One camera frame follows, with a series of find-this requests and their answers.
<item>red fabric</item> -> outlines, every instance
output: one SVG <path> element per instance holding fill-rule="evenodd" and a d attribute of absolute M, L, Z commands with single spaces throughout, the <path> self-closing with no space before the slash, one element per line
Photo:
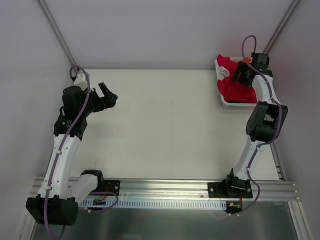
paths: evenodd
<path fill-rule="evenodd" d="M 228 103 L 256 104 L 257 97 L 253 87 L 243 85 L 239 81 L 232 81 L 238 64 L 221 55 L 216 58 L 216 61 L 220 67 L 225 67 L 230 73 L 229 76 L 217 82 L 224 100 Z"/>

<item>black clamp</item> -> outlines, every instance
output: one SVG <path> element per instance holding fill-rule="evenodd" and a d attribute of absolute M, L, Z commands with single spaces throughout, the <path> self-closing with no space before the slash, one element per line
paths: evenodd
<path fill-rule="evenodd" d="M 89 114 L 113 108 L 116 105 L 118 96 L 112 93 L 103 82 L 99 83 L 98 86 L 103 93 L 103 97 L 98 96 L 95 88 L 90 92 L 88 102 L 82 115 L 69 133 L 70 137 L 77 136 L 82 140 L 84 131 L 88 125 L 86 118 Z M 84 105 L 86 94 L 87 89 L 82 90 L 79 86 L 70 86 L 63 90 L 63 107 L 60 108 L 60 115 L 54 124 L 53 133 L 55 136 L 67 132 Z"/>
<path fill-rule="evenodd" d="M 270 61 L 267 54 L 253 52 L 251 54 L 251 57 L 252 57 L 252 61 L 250 65 L 252 67 L 259 70 L 264 75 L 269 75 L 270 77 L 273 76 L 272 72 L 267 69 Z M 236 70 L 232 76 L 232 81 L 236 82 L 238 80 L 239 83 L 251 87 L 252 81 L 254 80 L 257 74 L 258 73 L 253 71 L 250 67 L 248 67 L 248 65 L 245 62 L 240 61 L 236 66 Z"/>

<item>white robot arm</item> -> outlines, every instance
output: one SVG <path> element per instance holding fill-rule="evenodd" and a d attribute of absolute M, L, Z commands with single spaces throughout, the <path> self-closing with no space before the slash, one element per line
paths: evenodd
<path fill-rule="evenodd" d="M 265 75 L 265 77 L 271 86 L 272 97 L 278 103 L 280 103 L 276 97 L 275 90 L 273 87 L 273 78 L 269 75 Z M 252 87 L 255 90 L 256 98 L 259 102 L 265 102 L 270 105 L 274 105 L 274 103 L 270 99 L 270 93 L 269 93 L 266 81 L 260 75 L 256 75 L 254 77 L 254 79 L 252 81 Z M 258 145 L 260 145 L 262 143 L 264 143 L 264 141 L 258 141 L 258 140 L 252 141 L 251 137 L 249 135 L 247 136 L 247 141 L 246 141 L 245 147 L 243 149 L 243 152 L 241 154 L 241 157 L 233 169 L 233 174 L 235 176 L 237 176 L 239 179 L 242 179 L 242 180 L 249 179 L 248 174 L 247 174 L 247 166 L 249 164 L 249 161 L 250 161 L 255 149 L 257 148 Z M 250 170 L 249 170 L 250 174 L 252 173 L 252 171 L 253 171 L 253 169 L 254 169 L 254 167 L 260 157 L 260 154 L 262 153 L 262 151 L 265 148 L 267 148 L 267 145 L 263 145 L 259 148 L 259 151 L 255 155 L 253 162 L 250 166 Z"/>
<path fill-rule="evenodd" d="M 94 190 L 104 191 L 104 177 L 99 170 L 85 170 L 71 188 L 68 188 L 68 182 L 74 156 L 87 127 L 86 118 L 91 113 L 114 107 L 118 96 L 110 92 L 102 82 L 98 85 L 104 96 L 99 97 L 94 88 L 89 89 L 88 101 L 85 105 L 88 87 L 85 74 L 79 71 L 72 80 L 73 86 L 63 90 L 63 107 L 61 107 L 60 115 L 54 124 L 53 151 L 44 181 L 37 196 L 29 197 L 26 202 L 27 210 L 39 224 L 45 223 L 46 216 L 50 225 L 73 225 L 82 201 Z M 54 172 L 49 184 L 52 169 Z M 46 197 L 48 210 L 45 215 Z"/>
<path fill-rule="evenodd" d="M 273 75 L 267 69 L 268 55 L 252 53 L 251 56 L 251 64 L 239 62 L 232 77 L 233 81 L 253 87 L 258 100 L 246 124 L 247 141 L 239 161 L 226 178 L 222 182 L 208 183 L 210 198 L 253 198 L 250 182 L 255 182 L 251 173 L 261 152 L 278 137 L 288 112 L 288 108 L 281 105 L 276 97 Z M 234 209 L 226 210 L 227 213 L 234 213 L 233 211 Z"/>

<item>white wall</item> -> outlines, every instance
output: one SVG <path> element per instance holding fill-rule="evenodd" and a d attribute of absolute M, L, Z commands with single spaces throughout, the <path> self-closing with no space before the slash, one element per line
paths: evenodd
<path fill-rule="evenodd" d="M 47 0 L 76 62 L 85 67 L 212 69 L 262 51 L 291 0 Z M 248 44 L 248 53 L 252 51 Z"/>
<path fill-rule="evenodd" d="M 288 180 L 298 183 L 315 239 L 320 239 L 320 1 L 303 0 L 270 52 L 270 69 L 288 115 L 276 142 Z"/>
<path fill-rule="evenodd" d="M 0 236 L 11 240 L 46 167 L 69 62 L 37 1 L 2 0 L 0 22 Z"/>

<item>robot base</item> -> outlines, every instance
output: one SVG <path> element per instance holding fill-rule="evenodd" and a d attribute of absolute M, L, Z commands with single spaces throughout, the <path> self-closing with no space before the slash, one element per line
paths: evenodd
<path fill-rule="evenodd" d="M 209 198 L 253 198 L 250 180 L 242 180 L 234 176 L 233 168 L 222 182 L 208 182 L 207 189 Z"/>

